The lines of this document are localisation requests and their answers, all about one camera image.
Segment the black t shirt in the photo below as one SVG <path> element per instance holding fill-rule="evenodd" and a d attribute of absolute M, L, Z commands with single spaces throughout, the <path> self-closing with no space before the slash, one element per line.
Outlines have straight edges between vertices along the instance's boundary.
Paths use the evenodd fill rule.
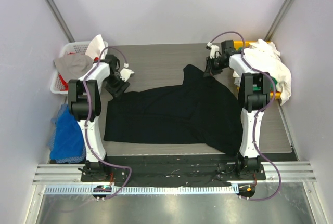
<path fill-rule="evenodd" d="M 183 83 L 124 93 L 107 104 L 104 141 L 144 144 L 204 143 L 235 156 L 242 141 L 234 94 L 194 65 Z"/>

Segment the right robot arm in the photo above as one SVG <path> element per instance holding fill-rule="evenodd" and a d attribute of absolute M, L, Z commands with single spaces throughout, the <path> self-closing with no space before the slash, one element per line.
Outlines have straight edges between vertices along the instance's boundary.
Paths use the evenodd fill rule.
<path fill-rule="evenodd" d="M 264 111 L 271 102 L 272 78 L 268 73 L 255 69 L 246 60 L 244 52 L 235 49 L 232 40 L 221 42 L 220 47 L 208 42 L 206 49 L 210 54 L 206 58 L 205 77 L 220 74 L 224 68 L 232 68 L 241 78 L 238 102 L 242 107 L 243 132 L 235 174 L 246 180 L 261 171 L 260 130 Z"/>

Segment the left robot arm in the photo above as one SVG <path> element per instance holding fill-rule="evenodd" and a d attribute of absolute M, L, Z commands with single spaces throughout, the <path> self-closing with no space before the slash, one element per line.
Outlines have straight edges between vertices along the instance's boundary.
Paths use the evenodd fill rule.
<path fill-rule="evenodd" d="M 85 165 L 82 172 L 82 182 L 104 182 L 110 178 L 111 167 L 103 146 L 99 116 L 102 110 L 101 91 L 103 88 L 119 99 L 129 87 L 127 78 L 122 78 L 120 61 L 115 55 L 107 54 L 105 59 L 96 61 L 93 67 L 81 78 L 68 83 L 69 111 L 77 121 L 85 145 Z"/>

